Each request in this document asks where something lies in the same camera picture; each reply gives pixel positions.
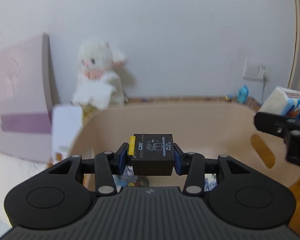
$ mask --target white plush toy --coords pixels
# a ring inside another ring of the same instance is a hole
[[[92,105],[99,110],[109,104],[124,104],[120,77],[114,68],[122,67],[126,57],[111,50],[108,42],[87,42],[80,47],[77,88],[72,102]]]

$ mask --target blue figurine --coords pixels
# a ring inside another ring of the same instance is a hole
[[[244,85],[238,91],[237,102],[240,104],[244,104],[247,100],[248,95],[249,95],[249,89],[246,85]]]

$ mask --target electrical socket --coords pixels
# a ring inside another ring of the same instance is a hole
[[[271,67],[260,64],[252,60],[247,60],[243,71],[244,79],[252,79],[254,81],[263,81],[264,75],[270,79]]]

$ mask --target yellow sticker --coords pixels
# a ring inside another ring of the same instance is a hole
[[[128,154],[129,155],[134,155],[134,144],[135,144],[135,142],[136,142],[136,137],[135,136],[131,136],[130,137],[130,145],[129,145],[129,152],[128,152]]]

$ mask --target blue and white package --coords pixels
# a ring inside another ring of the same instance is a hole
[[[278,86],[259,111],[297,118],[300,115],[300,91]]]

